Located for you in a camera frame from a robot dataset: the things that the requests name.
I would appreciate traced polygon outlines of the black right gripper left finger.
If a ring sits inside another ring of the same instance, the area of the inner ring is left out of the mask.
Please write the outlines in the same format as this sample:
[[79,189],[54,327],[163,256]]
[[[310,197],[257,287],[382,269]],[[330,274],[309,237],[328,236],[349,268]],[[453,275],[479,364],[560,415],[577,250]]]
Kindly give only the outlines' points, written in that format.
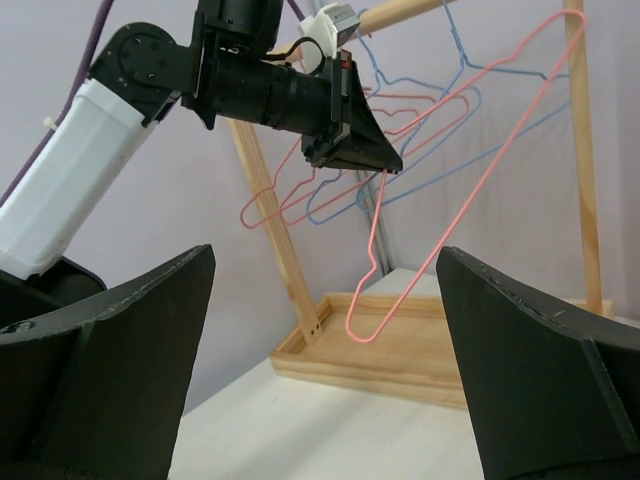
[[113,288],[3,274],[2,477],[167,478],[215,268],[206,244]]

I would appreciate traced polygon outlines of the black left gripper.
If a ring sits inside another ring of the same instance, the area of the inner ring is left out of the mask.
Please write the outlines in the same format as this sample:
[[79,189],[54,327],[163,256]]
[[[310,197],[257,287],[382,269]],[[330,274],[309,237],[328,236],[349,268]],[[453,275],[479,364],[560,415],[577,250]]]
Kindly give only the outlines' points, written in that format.
[[352,53],[341,49],[320,77],[330,84],[329,123],[302,137],[305,160],[314,168],[400,173],[403,160],[369,108]]

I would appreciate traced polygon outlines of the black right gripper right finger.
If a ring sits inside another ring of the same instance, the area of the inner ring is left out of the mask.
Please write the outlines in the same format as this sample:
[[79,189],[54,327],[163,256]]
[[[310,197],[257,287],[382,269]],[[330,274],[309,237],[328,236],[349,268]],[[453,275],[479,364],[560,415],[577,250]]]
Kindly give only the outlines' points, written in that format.
[[638,328],[455,247],[436,272],[484,476],[637,478]]

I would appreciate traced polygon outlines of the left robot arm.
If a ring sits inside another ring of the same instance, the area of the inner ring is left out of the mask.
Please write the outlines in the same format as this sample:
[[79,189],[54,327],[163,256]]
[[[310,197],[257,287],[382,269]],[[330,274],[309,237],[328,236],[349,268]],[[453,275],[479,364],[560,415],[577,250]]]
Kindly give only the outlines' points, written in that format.
[[345,49],[359,19],[331,4],[301,25],[302,70],[275,53],[279,1],[201,1],[189,45],[159,26],[89,44],[60,116],[1,198],[1,322],[27,320],[104,289],[64,256],[128,160],[181,105],[207,128],[226,117],[296,133],[315,168],[399,173]]

